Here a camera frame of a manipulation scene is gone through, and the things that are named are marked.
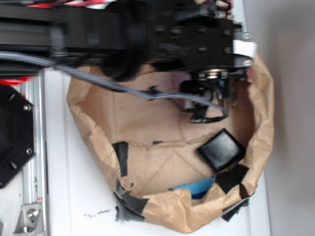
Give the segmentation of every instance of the gray braided cable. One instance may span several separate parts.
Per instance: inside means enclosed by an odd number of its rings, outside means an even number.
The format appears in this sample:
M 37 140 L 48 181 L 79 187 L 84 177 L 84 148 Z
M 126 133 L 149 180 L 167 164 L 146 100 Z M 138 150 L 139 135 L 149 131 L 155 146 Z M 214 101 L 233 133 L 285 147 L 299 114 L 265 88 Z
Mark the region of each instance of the gray braided cable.
M 206 101 L 202 97 L 199 97 L 196 95 L 178 93 L 178 92 L 168 92 L 168 93 L 163 92 L 163 93 L 158 93 L 158 94 L 150 94 L 145 91 L 139 91 L 139 90 L 136 90 L 136 89 L 124 86 L 124 85 L 117 84 L 113 81 L 109 81 L 97 75 L 80 71 L 80 70 L 77 70 L 75 68 L 71 68 L 65 65 L 57 64 L 55 61 L 51 59 L 43 58 L 43 57 L 37 57 L 37 56 L 27 55 L 27 54 L 17 53 L 17 52 L 0 51 L 0 60 L 17 61 L 17 62 L 37 65 L 41 67 L 53 67 L 73 77 L 102 86 L 106 89 L 113 89 L 117 91 L 127 92 L 133 96 L 146 99 L 146 100 L 175 99 L 175 98 L 190 100 L 192 102 L 196 102 L 204 106 L 212 106 L 214 108 L 217 108 L 221 110 L 225 116 L 228 116 L 228 110 L 225 107 Z

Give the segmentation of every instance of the brown paper bag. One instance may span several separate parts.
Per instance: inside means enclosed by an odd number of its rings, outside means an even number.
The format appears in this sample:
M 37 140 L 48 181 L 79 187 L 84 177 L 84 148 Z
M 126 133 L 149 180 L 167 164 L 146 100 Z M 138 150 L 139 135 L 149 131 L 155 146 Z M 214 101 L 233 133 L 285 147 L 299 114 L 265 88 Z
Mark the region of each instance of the brown paper bag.
M 98 68 L 84 68 L 102 75 Z M 150 72 L 144 67 L 134 81 L 124 85 L 147 90 L 176 91 L 189 79 L 182 72 Z M 251 196 L 272 150 L 274 86 L 259 56 L 248 71 L 247 82 L 237 82 L 238 105 L 230 117 L 210 124 L 192 124 L 169 100 L 145 101 L 72 79 L 68 104 L 93 158 L 118 203 L 153 224 L 189 233 L 220 217 L 223 210 Z M 218 111 L 209 109 L 209 115 Z M 221 129 L 227 129 L 247 152 L 238 166 L 249 168 L 241 184 L 229 191 L 217 182 L 206 196 L 192 200 L 189 190 L 169 191 L 178 184 L 213 176 L 214 171 L 195 150 Z M 112 144 L 128 143 L 126 174 Z M 222 172 L 228 173 L 237 163 Z

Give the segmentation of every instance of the black hexagonal plate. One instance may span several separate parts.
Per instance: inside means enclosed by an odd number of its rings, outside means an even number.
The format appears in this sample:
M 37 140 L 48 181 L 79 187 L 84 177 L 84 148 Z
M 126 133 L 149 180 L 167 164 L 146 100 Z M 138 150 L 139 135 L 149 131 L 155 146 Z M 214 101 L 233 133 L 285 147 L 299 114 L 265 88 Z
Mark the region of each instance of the black hexagonal plate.
M 12 87 L 0 86 L 0 188 L 33 156 L 33 105 Z

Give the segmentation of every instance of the blue cloth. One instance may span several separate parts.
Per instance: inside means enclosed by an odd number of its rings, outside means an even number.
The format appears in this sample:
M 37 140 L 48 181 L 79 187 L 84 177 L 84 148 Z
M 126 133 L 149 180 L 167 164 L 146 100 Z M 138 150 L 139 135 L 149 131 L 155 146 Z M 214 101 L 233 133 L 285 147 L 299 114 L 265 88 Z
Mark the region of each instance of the blue cloth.
M 193 183 L 180 184 L 173 188 L 170 188 L 170 190 L 189 189 L 191 192 L 192 199 L 201 199 L 206 195 L 207 191 L 211 188 L 213 182 L 214 179 L 212 177 L 209 177 Z

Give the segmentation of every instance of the white wall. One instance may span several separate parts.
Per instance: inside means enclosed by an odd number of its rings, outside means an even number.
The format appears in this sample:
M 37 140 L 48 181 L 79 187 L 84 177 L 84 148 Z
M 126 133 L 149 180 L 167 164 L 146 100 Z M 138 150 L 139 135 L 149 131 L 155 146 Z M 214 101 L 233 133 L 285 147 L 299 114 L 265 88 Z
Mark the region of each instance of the white wall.
M 315 235 L 315 0 L 244 0 L 248 30 L 275 79 L 266 168 L 273 236 Z

